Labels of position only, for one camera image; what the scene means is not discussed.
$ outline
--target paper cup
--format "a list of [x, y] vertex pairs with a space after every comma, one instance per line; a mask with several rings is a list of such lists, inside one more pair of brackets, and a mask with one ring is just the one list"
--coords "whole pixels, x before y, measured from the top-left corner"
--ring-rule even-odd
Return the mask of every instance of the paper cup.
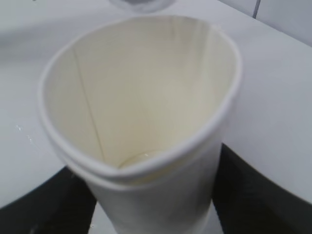
[[117, 233], [190, 234], [210, 205], [241, 77], [236, 45], [210, 24], [133, 18], [57, 53], [42, 75], [39, 112]]

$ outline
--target cup rim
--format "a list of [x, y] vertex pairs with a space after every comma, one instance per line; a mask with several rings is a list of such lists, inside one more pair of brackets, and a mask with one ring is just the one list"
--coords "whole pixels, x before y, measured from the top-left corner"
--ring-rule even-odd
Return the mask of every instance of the cup rim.
[[[212, 115], [212, 117], [205, 122], [205, 124], [192, 136], [187, 138], [186, 140], [180, 142], [177, 146], [171, 148], [170, 150], [159, 154], [158, 157], [151, 158], [147, 161], [140, 162], [138, 164], [134, 164], [132, 166], [118, 169], [112, 166], [109, 166], [104, 163], [99, 163], [100, 161], [88, 156], [84, 152], [77, 149], [72, 143], [70, 143], [53, 125], [51, 119], [49, 118], [48, 109], [46, 106], [46, 95], [45, 90], [47, 88], [47, 83], [49, 80], [49, 74], [53, 69], [56, 61], [68, 50], [72, 49], [77, 42], [81, 39], [95, 33], [96, 31], [103, 29], [106, 26], [114, 25], [117, 23], [122, 23], [127, 20], [133, 20], [137, 18], [162, 18], [162, 17], [181, 17], [181, 18], [190, 18], [193, 20], [201, 21], [206, 23], [210, 29], [217, 31], [220, 36], [227, 42], [235, 57], [235, 73], [233, 77], [233, 82], [225, 95], [223, 101], [221, 102], [218, 109]], [[77, 38], [73, 39], [63, 48], [61, 48], [48, 62], [46, 67], [44, 68], [39, 82], [38, 88], [38, 109], [39, 109], [39, 117], [42, 125], [46, 133], [48, 134], [50, 140], [52, 140], [58, 147], [60, 147], [65, 154], [63, 156], [69, 157], [72, 162], [75, 162], [77, 166], [82, 167], [84, 170], [96, 174], [100, 176], [102, 179], [110, 180], [110, 181], [129, 181], [137, 179], [141, 176], [144, 176], [151, 172], [156, 172], [161, 168], [170, 165], [175, 162], [177, 159], [182, 159], [186, 157], [188, 152], [192, 151], [196, 146], [201, 144], [202, 142], [210, 136], [217, 127], [221, 124], [223, 119], [225, 118], [227, 112], [229, 111], [234, 98], [236, 97], [243, 77], [243, 62], [242, 56], [239, 51], [238, 46], [235, 42], [227, 36], [219, 27], [207, 22], [206, 20], [196, 19], [188, 16], [180, 16], [180, 15], [150, 15], [150, 16], [137, 16], [132, 18], [119, 19], [115, 21], [111, 21], [100, 27], [97, 27], [89, 32], [86, 32]]]

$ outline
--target white paper cup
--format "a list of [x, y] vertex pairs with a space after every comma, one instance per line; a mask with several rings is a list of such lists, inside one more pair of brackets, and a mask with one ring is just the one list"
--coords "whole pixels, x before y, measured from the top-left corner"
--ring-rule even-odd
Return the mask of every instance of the white paper cup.
[[[58, 156], [87, 182], [119, 234], [190, 234], [210, 205], [241, 78], [236, 45], [208, 23], [134, 18], [57, 53], [42, 75], [39, 112]], [[145, 103], [166, 108], [132, 102], [141, 92]], [[133, 106], [147, 108], [157, 127]], [[153, 150], [162, 153], [118, 169], [129, 156]]]

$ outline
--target cup bottom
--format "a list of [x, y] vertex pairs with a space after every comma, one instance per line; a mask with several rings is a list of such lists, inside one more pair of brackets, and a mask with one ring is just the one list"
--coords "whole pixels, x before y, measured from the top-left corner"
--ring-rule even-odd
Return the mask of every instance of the cup bottom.
[[157, 155], [163, 153], [163, 151], [159, 151], [159, 150], [154, 150], [154, 151], [146, 151], [146, 152], [143, 152], [141, 154], [138, 154], [138, 155], [135, 155], [135, 156], [132, 156], [128, 159], [126, 159], [125, 161], [123, 161], [119, 166], [118, 168], [125, 168], [125, 167], [129, 167], [133, 164], [136, 164], [136, 163], [139, 163], [139, 162], [142, 162], [142, 161], [146, 161], [150, 158], [153, 158], [153, 157], [156, 157]]

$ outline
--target white countertop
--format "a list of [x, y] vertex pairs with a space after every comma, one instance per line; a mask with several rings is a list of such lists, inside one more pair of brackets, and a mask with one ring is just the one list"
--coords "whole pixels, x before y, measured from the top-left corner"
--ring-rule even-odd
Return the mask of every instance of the white countertop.
[[[13, 7], [11, 1], [18, 0], [4, 2]], [[8, 9], [16, 16], [9, 23], [0, 3], [0, 187], [5, 191], [0, 207], [63, 166], [38, 123], [37, 81], [70, 39], [123, 15], [104, 2], [72, 0], [60, 7], [58, 0], [54, 7]], [[312, 48], [217, 0], [178, 0], [162, 14], [210, 21], [236, 41], [245, 82], [225, 143], [267, 178], [312, 203]]]

